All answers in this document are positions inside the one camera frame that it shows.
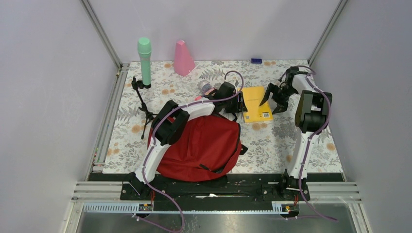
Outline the yellow book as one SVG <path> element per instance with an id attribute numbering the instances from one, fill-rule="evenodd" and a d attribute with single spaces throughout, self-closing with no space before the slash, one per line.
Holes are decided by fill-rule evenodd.
<path id="1" fill-rule="evenodd" d="M 264 98 L 265 87 L 244 87 L 242 89 L 244 105 L 247 108 L 243 111 L 245 123 L 255 123 L 261 121 L 272 121 L 273 114 L 268 102 L 260 106 Z"/>

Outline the red backpack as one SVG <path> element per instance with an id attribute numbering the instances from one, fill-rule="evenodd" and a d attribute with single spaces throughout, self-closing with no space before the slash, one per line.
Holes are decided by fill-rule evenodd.
<path id="1" fill-rule="evenodd" d="M 248 148 L 240 140 L 240 124 L 220 114 L 189 121 L 157 168 L 164 177 L 203 182 L 230 172 Z"/>

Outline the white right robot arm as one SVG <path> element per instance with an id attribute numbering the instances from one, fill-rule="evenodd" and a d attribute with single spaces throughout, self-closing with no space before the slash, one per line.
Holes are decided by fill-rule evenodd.
<path id="1" fill-rule="evenodd" d="M 315 74 L 306 66 L 288 68 L 279 79 L 280 84 L 268 84 L 260 104 L 269 99 L 276 103 L 273 114 L 283 113 L 289 106 L 289 98 L 299 95 L 294 122 L 297 127 L 293 157 L 281 181 L 275 186 L 276 194 L 283 200 L 309 200 L 307 161 L 315 139 L 329 124 L 333 95 L 319 89 L 311 78 Z"/>

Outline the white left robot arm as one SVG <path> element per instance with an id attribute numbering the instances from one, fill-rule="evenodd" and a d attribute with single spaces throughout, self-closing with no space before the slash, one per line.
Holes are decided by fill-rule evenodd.
<path id="1" fill-rule="evenodd" d="M 184 182 L 204 182 L 227 174 L 244 152 L 240 125 L 223 117 L 222 109 L 236 105 L 241 90 L 224 82 L 188 104 L 168 101 L 150 121 L 147 153 L 130 173 L 132 193 L 149 197 L 155 173 Z"/>

